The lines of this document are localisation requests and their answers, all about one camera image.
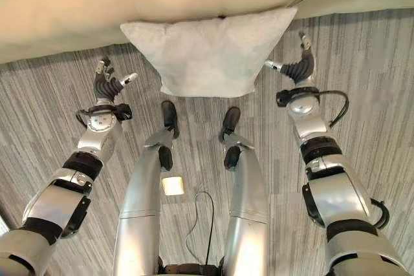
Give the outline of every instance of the small light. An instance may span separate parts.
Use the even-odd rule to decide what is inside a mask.
[[[168,177],[163,178],[161,181],[166,195],[184,194],[184,183],[181,177]]]

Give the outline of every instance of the gray carpet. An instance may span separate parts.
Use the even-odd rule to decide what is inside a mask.
[[[349,113],[334,133],[369,194],[386,201],[391,221],[384,233],[414,273],[414,10],[294,21],[270,57],[297,60],[300,29],[316,49],[319,88],[344,90],[350,96]],[[73,112],[94,103],[91,81],[102,55],[111,58],[119,76],[138,72],[139,80],[119,100],[131,105],[134,119],[124,123],[114,155],[95,182],[80,232],[60,242],[51,275],[111,274],[127,181],[144,140],[162,125],[160,103],[166,98],[177,107],[181,135],[174,143],[174,168],[164,176],[182,176],[186,194],[162,197],[164,262],[193,262],[182,240],[195,217],[198,190],[210,192],[216,207],[210,262],[218,263],[223,256],[232,174],[224,170],[217,133],[227,108],[237,105],[242,111],[238,132],[256,144],[269,193],[270,274],[326,272],[324,230],[307,217],[301,199],[304,165],[287,113],[275,100],[277,91],[292,87],[289,79],[264,69],[255,93],[242,98],[169,97],[159,92],[157,72],[132,45],[0,65],[0,199],[12,227],[19,225],[32,195],[75,148],[83,128]],[[324,115],[332,118],[342,103],[332,96],[321,104]],[[211,207],[205,198],[200,201],[201,221],[190,246],[202,257]]]

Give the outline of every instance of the silver robot leg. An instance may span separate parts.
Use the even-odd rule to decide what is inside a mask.
[[[254,146],[234,134],[234,126],[226,130],[223,122],[222,137],[226,147],[224,166],[234,171],[235,180],[230,206],[230,223],[224,252],[223,275],[266,276],[268,266],[268,201]]]
[[[175,126],[170,126],[166,123],[164,103],[166,128],[145,142],[125,194],[115,244],[113,275],[116,276],[158,272],[160,174],[172,167],[172,140],[178,136],[175,108]]]

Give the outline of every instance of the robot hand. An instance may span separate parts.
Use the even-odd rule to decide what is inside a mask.
[[[93,90],[96,96],[96,105],[113,103],[115,96],[130,82],[138,78],[138,74],[131,73],[121,80],[113,77],[114,68],[110,67],[111,61],[107,56],[103,57],[95,71]]]
[[[113,67],[109,67],[110,64],[111,61],[105,56],[100,60],[98,67],[95,70],[93,91],[96,97],[96,105],[89,108],[87,111],[83,109],[76,111],[76,119],[84,128],[88,128],[88,125],[82,119],[82,115],[91,118],[91,116],[97,116],[108,112],[113,113],[116,119],[120,122],[132,118],[131,108],[124,103],[114,105],[114,99],[126,85],[138,78],[138,74],[133,72],[126,75],[121,80],[118,80],[113,76],[115,70]]]

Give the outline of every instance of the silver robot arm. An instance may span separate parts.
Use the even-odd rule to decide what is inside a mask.
[[[113,102],[137,74],[117,80],[110,63],[103,58],[96,69],[96,105],[76,116],[87,128],[78,148],[28,203],[21,228],[0,237],[0,275],[43,275],[59,239],[79,230],[91,203],[93,182],[122,134],[121,122],[132,118],[128,105]],[[80,113],[88,115],[87,124]]]
[[[314,83],[315,59],[304,33],[302,60],[281,65],[268,60],[265,65],[292,78],[295,88],[277,95],[286,107],[294,135],[306,164],[309,182],[302,193],[310,218],[326,228],[328,275],[409,275],[384,234],[369,222],[370,198],[347,161],[331,131],[339,118],[327,123],[320,114],[320,92]],[[340,115],[346,112],[345,105]]]

